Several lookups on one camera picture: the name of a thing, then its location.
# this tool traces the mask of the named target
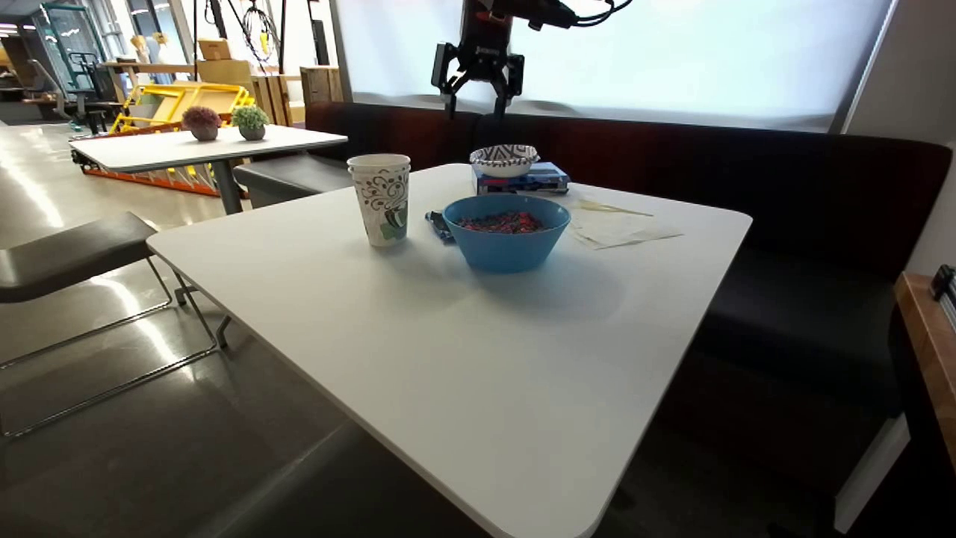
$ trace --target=black chair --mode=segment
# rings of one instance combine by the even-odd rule
[[[154,267],[151,261],[151,245],[148,240],[157,233],[157,227],[151,227],[145,219],[127,212],[127,215],[114,215],[114,219],[99,219],[99,221],[90,221],[90,224],[82,224],[82,227],[73,227],[73,230],[63,230],[63,233],[54,233],[54,237],[42,237],[36,243],[25,243],[25,245],[15,245],[15,248],[3,248],[0,251],[0,303],[31,303],[31,299],[42,299],[42,297],[52,297],[63,287],[73,287],[73,284],[82,284],[87,279],[97,279],[97,275],[106,275],[106,273],[114,273],[119,267],[128,267],[128,264],[151,264],[158,287],[166,291],[169,303],[166,305],[157,305],[157,309],[148,309],[148,311],[137,311],[137,315],[128,315],[124,321],[114,321],[109,326],[99,326],[99,329],[90,329],[90,332],[82,332],[75,339],[66,339],[66,341],[57,341],[57,343],[48,343],[42,349],[33,349],[33,352],[25,352],[25,357],[15,357],[15,360],[3,360],[0,361],[0,373],[15,369],[15,364],[25,364],[27,360],[36,360],[42,352],[52,352],[52,349],[60,349],[60,348],[69,348],[69,343],[78,343],[85,339],[93,339],[93,335],[103,335],[103,332],[111,332],[111,329],[119,329],[127,323],[134,323],[134,321],[145,321],[151,315],[158,315],[158,311],[170,311],[176,305],[196,305],[196,299],[190,293],[179,293],[175,297],[170,287],[163,281],[158,270]],[[170,361],[170,364],[163,364],[151,373],[142,373],[128,384],[119,384],[114,388],[106,388],[99,394],[90,394],[78,405],[69,405],[45,420],[40,420],[36,424],[31,427],[21,427],[21,430],[10,430],[3,427],[0,423],[0,447],[3,444],[12,444],[12,441],[21,441],[21,438],[31,438],[54,423],[63,423],[82,409],[90,409],[97,405],[106,405],[116,394],[127,394],[145,384],[154,384],[166,373],[175,373],[199,360],[208,360],[214,352],[223,349],[223,341],[215,341],[214,329],[208,326],[208,321],[200,317],[214,348],[209,349],[200,349],[200,352],[193,352],[179,361]]]

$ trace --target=blue bowl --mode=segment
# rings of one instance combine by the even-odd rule
[[[530,212],[542,221],[532,233],[472,230],[466,221]],[[566,233],[572,212],[554,200],[494,196],[463,199],[447,207],[447,221],[466,264],[478,273],[539,270]]]

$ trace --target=white napkin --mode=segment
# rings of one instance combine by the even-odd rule
[[[575,210],[572,227],[599,251],[681,237],[681,230],[660,224],[653,212],[594,200],[578,200]]]

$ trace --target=paper cup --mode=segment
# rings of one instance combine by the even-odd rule
[[[373,248],[406,240],[409,230],[409,175],[414,158],[403,152],[372,152],[348,163],[355,182],[366,237]]]

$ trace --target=white table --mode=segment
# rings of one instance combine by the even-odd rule
[[[545,270],[478,275],[427,221],[476,193],[414,175],[409,243],[369,248],[354,190],[169,230],[151,245],[494,536],[590,536],[633,457],[750,219],[575,185],[681,237],[599,251],[568,230]]]
[[[124,136],[124,137],[93,137],[75,140],[73,151],[99,163],[111,170],[157,170],[209,163],[215,170],[215,190],[229,212],[243,212],[239,185],[233,179],[233,158],[269,157],[269,152],[297,152],[345,145],[348,136],[309,131],[269,127],[266,140],[245,140],[239,128],[220,128],[214,145],[196,140],[193,131],[157,131],[157,136]]]

